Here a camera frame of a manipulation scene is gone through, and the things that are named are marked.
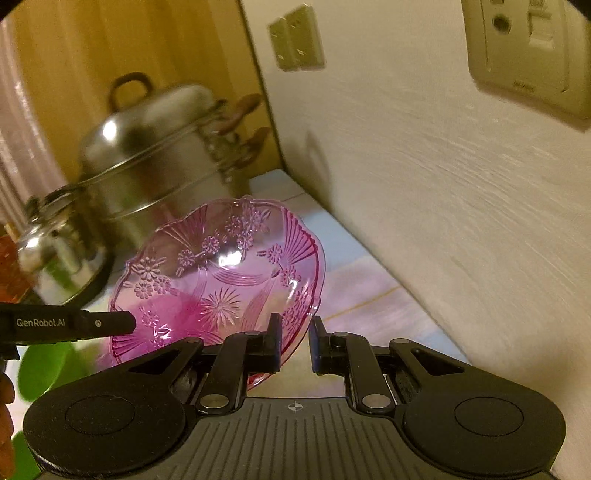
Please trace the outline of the person's hand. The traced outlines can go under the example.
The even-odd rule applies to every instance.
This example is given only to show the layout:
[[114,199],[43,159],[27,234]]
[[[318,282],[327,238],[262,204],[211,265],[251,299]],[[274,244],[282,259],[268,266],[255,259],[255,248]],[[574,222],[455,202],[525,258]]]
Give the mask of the person's hand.
[[8,409],[15,400],[12,381],[5,373],[1,373],[0,382],[0,477],[9,479],[15,469],[15,454],[12,444],[14,423]]

